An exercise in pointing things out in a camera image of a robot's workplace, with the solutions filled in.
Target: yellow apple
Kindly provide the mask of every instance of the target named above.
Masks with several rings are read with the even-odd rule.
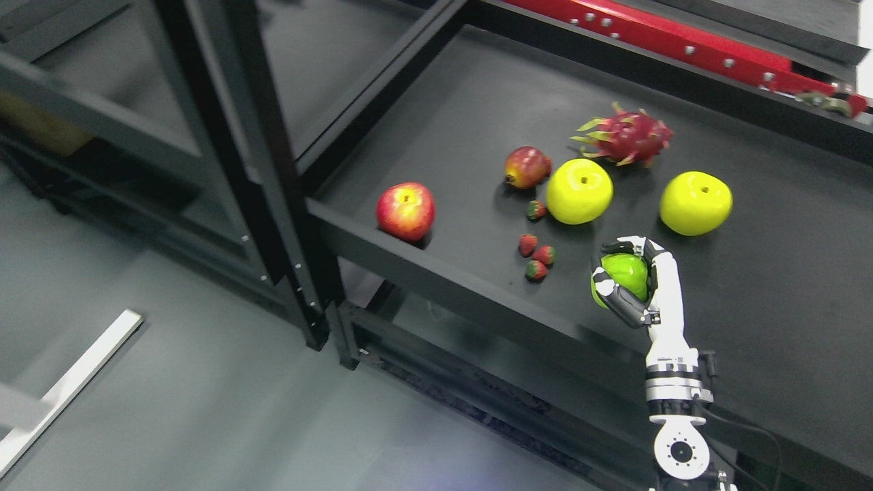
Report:
[[[577,158],[554,172],[546,189],[546,206],[559,222],[578,225],[600,217],[612,202],[612,179],[593,160]]]
[[[674,177],[661,196],[661,220],[693,236],[717,229],[733,207],[731,188],[715,176],[692,170]]]

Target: strawberry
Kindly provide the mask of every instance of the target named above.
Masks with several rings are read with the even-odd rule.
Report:
[[[550,245],[542,246],[537,249],[537,252],[533,253],[532,259],[536,259],[544,265],[551,267],[554,264],[554,247]]]
[[[527,205],[527,219],[535,222],[546,215],[546,206],[534,199]]]
[[[533,254],[533,250],[537,248],[537,236],[526,233],[519,239],[519,252],[524,257]]]
[[[541,281],[543,278],[546,278],[548,274],[548,269],[546,265],[543,263],[533,260],[527,263],[527,270],[525,271],[525,276],[530,281]]]

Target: black shelf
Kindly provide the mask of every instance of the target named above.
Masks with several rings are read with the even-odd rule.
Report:
[[[374,109],[381,119],[338,139],[331,157],[345,158],[308,200],[324,240],[493,334],[642,400],[649,341],[590,300],[588,257],[604,240],[648,235],[678,257],[686,337],[718,352],[718,407],[790,440],[789,473],[816,481],[851,467],[858,474],[847,486],[869,484],[861,474],[873,475],[873,435],[835,425],[834,414],[864,421],[873,403],[859,390],[873,333],[857,321],[873,315],[873,259],[859,246],[873,238],[870,129],[496,4],[468,3],[459,14],[468,24],[384,115]],[[616,192],[594,223],[528,222],[533,194],[505,191],[505,156],[521,145],[556,163],[578,156],[567,138],[608,115],[613,100],[665,120],[676,132],[670,149],[651,169],[604,163]],[[660,224],[657,208],[665,184],[692,169],[724,179],[735,208],[718,231],[687,239]],[[421,248],[376,230],[376,200],[403,181],[425,184],[436,199]],[[538,286],[524,280],[515,251],[525,232],[558,253]],[[828,279],[836,278],[851,288],[835,294]],[[819,370],[834,362],[845,369],[838,383]],[[809,468],[809,458],[828,463]]]
[[[424,12],[397,0],[264,0],[258,6],[282,113],[301,149],[334,117],[341,95],[356,89],[368,68]],[[164,127],[185,148],[195,149],[138,15],[137,9],[126,9],[48,53],[36,65]],[[162,167],[195,185],[210,185],[208,174],[196,165],[175,161]]]

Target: dragon fruit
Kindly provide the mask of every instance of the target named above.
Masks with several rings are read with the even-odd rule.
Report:
[[[598,152],[588,153],[583,145],[581,151],[585,157],[609,157],[619,166],[643,161],[649,167],[652,157],[658,155],[661,149],[670,147],[669,140],[673,137],[673,132],[663,121],[656,121],[642,109],[639,113],[629,113],[618,102],[613,102],[612,107],[615,116],[594,118],[576,130],[595,131],[586,136],[570,138],[598,148]]]

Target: black cable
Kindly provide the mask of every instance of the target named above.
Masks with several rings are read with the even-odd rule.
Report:
[[[725,456],[723,453],[721,453],[721,451],[716,446],[714,446],[708,438],[706,438],[702,434],[700,436],[704,437],[704,441],[706,442],[706,445],[708,445],[711,448],[711,450],[719,458],[721,458],[721,460],[723,460],[728,466],[731,466],[731,468],[733,468],[734,471],[736,471],[739,474],[742,474],[743,477],[750,480],[755,486],[763,489],[764,491],[770,491],[769,489],[767,489],[767,486],[765,486],[763,482],[758,481],[751,474],[749,474],[745,469],[743,469],[742,467],[738,466],[737,464],[734,464],[733,462],[731,462],[730,459],[728,459],[727,456]]]
[[[727,464],[729,466],[733,467],[734,470],[736,470],[740,474],[743,474],[747,479],[749,479],[750,481],[752,481],[753,483],[758,485],[761,489],[764,489],[764,491],[777,491],[779,489],[779,481],[780,481],[780,476],[782,474],[782,446],[779,444],[779,441],[776,439],[776,437],[774,437],[772,433],[770,433],[769,431],[767,431],[763,428],[759,428],[759,427],[754,426],[754,425],[746,425],[743,423],[739,423],[737,421],[731,421],[730,419],[722,418],[718,414],[710,412],[708,409],[706,409],[703,406],[703,403],[700,401],[699,395],[694,396],[694,404],[707,418],[712,418],[712,419],[715,419],[717,421],[721,421],[722,423],[725,423],[726,425],[732,425],[732,426],[735,426],[738,428],[742,428],[742,429],[749,431],[749,432],[755,432],[755,433],[764,435],[773,442],[773,444],[776,446],[776,477],[773,478],[773,488],[767,489],[766,486],[764,486],[760,481],[753,478],[745,470],[740,469],[738,466],[736,466],[735,464],[732,464],[729,460],[725,459],[725,457],[722,456],[721,453],[715,447],[713,447],[712,444],[709,443],[709,440],[706,441],[706,443],[710,446],[710,448],[712,448],[712,450],[719,457],[721,457],[722,460],[727,462]]]

